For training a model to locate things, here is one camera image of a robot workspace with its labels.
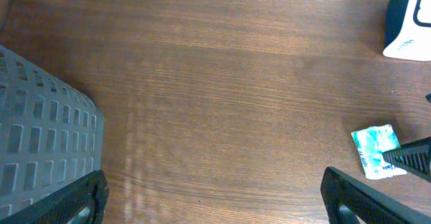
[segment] gray plastic basket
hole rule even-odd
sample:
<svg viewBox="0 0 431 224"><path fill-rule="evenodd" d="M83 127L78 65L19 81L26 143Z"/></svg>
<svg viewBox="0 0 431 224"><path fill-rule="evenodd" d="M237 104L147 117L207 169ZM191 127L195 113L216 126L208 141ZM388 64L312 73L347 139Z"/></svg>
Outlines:
<svg viewBox="0 0 431 224"><path fill-rule="evenodd" d="M93 101L0 46L0 219L100 169Z"/></svg>

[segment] black and white object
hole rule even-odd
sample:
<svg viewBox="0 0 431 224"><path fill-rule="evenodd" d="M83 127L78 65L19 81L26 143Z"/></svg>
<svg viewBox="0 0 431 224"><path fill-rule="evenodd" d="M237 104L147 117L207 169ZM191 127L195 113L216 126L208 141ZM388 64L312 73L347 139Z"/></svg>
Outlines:
<svg viewBox="0 0 431 224"><path fill-rule="evenodd" d="M383 55L431 61L431 0L390 0Z"/></svg>

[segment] wooden table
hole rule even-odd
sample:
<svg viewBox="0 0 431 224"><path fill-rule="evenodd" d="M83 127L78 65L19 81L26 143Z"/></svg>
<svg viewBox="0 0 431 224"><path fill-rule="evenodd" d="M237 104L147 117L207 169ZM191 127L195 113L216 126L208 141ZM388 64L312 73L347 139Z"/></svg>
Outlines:
<svg viewBox="0 0 431 224"><path fill-rule="evenodd" d="M431 65L382 56L387 2L14 0L0 43L102 109L105 223L327 223L330 165L431 215L350 136L430 135Z"/></svg>

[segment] small plastic packet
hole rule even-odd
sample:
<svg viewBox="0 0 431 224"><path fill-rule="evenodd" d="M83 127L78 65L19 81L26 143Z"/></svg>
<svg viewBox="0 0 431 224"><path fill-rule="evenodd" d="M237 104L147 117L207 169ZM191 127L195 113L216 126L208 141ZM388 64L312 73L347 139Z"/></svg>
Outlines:
<svg viewBox="0 0 431 224"><path fill-rule="evenodd" d="M369 180L379 180L407 172L384 161L382 153L399 148L397 136L390 124L371 126L364 130L352 132L353 140Z"/></svg>

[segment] tissue packet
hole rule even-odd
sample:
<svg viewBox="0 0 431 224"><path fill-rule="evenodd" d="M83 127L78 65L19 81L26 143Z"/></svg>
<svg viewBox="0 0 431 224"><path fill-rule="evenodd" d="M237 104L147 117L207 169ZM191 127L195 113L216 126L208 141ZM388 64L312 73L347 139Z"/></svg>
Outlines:
<svg viewBox="0 0 431 224"><path fill-rule="evenodd" d="M382 153L399 148L397 136L390 124L371 126L364 130L352 132L358 148L365 176L369 180L379 180L407 172L384 161Z"/></svg>

